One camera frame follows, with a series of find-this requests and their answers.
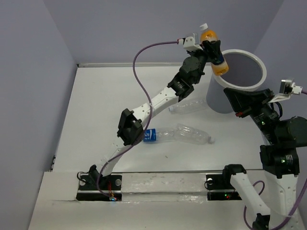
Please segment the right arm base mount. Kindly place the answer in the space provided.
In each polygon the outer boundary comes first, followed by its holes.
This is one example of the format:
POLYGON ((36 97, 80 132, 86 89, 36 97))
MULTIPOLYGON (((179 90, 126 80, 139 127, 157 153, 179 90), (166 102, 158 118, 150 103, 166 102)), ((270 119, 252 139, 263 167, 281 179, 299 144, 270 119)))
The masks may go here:
POLYGON ((242 200, 235 188, 224 179, 222 174, 207 174, 204 187, 208 201, 242 200))

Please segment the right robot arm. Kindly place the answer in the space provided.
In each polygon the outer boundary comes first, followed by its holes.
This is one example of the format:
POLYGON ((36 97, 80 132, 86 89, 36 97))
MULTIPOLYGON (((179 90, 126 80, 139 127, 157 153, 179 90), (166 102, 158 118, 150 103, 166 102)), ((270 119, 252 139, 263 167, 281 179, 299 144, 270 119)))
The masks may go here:
POLYGON ((268 142, 260 146, 260 161, 267 180, 269 204, 261 199, 241 164, 224 167, 222 185, 234 187, 245 211, 251 211, 255 218, 251 230, 299 229, 297 208, 307 187, 304 185, 296 193, 300 173, 297 148, 307 145, 307 120, 300 116, 281 119, 280 102, 290 97, 288 93, 274 95, 270 89, 248 92, 231 88, 225 88, 224 93, 235 115, 250 116, 268 142))

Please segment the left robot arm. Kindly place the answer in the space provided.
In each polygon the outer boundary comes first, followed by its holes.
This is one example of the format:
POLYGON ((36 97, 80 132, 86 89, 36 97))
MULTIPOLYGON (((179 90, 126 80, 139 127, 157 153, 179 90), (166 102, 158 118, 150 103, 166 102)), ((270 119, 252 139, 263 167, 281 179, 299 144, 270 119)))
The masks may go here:
POLYGON ((193 37, 186 37, 175 41, 175 44, 182 45, 189 55, 178 73, 155 97, 151 98, 146 94, 148 102, 132 110, 122 111, 113 150, 102 159, 100 171, 97 171, 95 165, 89 169, 89 183, 99 192, 106 185, 108 176, 121 156, 142 141, 151 119, 188 97, 194 91, 194 85, 198 84, 205 74, 207 63, 222 62, 220 40, 202 41, 197 45, 193 37))

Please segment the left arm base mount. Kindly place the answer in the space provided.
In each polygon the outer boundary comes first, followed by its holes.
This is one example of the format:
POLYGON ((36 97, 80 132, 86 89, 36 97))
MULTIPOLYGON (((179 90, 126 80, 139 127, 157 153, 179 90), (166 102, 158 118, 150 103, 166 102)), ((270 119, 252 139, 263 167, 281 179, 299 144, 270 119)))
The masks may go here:
POLYGON ((116 202, 122 200, 121 185, 122 175, 112 174, 108 178, 100 178, 97 190, 96 181, 93 181, 87 173, 78 174, 78 189, 76 199, 78 201, 106 201, 116 202))

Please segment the orange juice bottle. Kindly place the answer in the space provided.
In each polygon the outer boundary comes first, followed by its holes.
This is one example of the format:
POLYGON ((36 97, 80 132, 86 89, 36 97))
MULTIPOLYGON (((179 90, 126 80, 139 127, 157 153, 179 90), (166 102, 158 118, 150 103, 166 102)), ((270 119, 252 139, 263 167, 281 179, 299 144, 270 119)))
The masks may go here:
POLYGON ((229 71, 229 66, 221 52, 221 41, 218 39, 217 34, 209 29, 207 23, 202 24, 200 29, 200 42, 209 55, 214 75, 222 76, 226 74, 229 71))

